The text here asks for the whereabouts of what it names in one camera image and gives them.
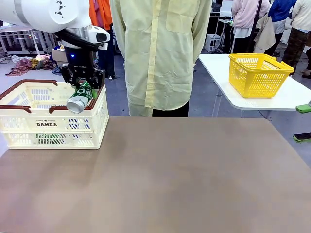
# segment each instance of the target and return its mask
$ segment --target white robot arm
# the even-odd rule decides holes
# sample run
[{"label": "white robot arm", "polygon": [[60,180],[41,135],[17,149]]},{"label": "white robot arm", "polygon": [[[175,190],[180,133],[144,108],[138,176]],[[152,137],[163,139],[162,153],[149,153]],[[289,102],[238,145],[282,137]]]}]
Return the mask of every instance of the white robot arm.
[{"label": "white robot arm", "polygon": [[1,0],[0,20],[55,33],[63,40],[68,66],[61,71],[66,82],[88,80],[93,89],[104,84],[102,70],[94,68],[93,53],[106,49],[110,34],[91,25],[89,0]]}]

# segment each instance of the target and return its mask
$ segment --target green can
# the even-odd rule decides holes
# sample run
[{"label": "green can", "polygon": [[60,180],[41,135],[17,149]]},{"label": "green can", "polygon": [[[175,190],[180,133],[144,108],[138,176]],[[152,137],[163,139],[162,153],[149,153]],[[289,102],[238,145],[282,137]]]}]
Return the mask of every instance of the green can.
[{"label": "green can", "polygon": [[88,103],[93,99],[93,90],[87,81],[77,89],[77,91],[67,101],[67,109],[72,113],[83,112]]}]

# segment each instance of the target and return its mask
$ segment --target person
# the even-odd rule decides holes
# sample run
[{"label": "person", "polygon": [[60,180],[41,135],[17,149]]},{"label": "person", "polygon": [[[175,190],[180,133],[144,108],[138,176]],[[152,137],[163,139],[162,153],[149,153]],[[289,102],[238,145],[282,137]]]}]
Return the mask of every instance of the person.
[{"label": "person", "polygon": [[306,51],[306,56],[308,57],[308,66],[302,71],[302,77],[311,79],[311,48]]},{"label": "person", "polygon": [[114,79],[114,49],[113,49],[113,31],[112,17],[110,12],[109,0],[89,0],[89,15],[92,25],[104,28],[110,34],[107,50],[98,50],[98,65],[105,70],[105,77]]},{"label": "person", "polygon": [[297,0],[292,12],[292,31],[282,60],[295,69],[292,74],[296,71],[310,31],[311,0]]},{"label": "person", "polygon": [[187,117],[212,0],[110,0],[131,116]]},{"label": "person", "polygon": [[268,17],[271,17],[276,37],[275,44],[266,50],[265,54],[273,56],[279,45],[285,29],[285,21],[297,0],[275,0],[270,8]]},{"label": "person", "polygon": [[[247,52],[251,40],[251,31],[258,8],[259,0],[233,0],[233,53]],[[263,17],[269,10],[269,0],[262,0],[259,18]]]}]

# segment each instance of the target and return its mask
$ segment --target yellow shirt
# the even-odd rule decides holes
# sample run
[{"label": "yellow shirt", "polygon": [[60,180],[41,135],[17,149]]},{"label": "yellow shirt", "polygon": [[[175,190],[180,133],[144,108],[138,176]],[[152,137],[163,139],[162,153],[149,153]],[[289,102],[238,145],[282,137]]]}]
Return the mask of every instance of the yellow shirt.
[{"label": "yellow shirt", "polygon": [[189,101],[211,2],[110,0],[131,116],[151,116],[152,109],[173,110]]}]

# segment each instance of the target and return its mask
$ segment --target basket text damda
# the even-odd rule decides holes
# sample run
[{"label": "basket text damda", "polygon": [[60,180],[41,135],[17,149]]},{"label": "basket text damda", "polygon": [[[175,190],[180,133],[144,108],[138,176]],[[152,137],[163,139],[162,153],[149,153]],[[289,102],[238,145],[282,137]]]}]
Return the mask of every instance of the basket text damda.
[{"label": "basket text damda", "polygon": [[37,123],[37,126],[44,126],[44,127],[55,127],[57,126],[55,123]]}]

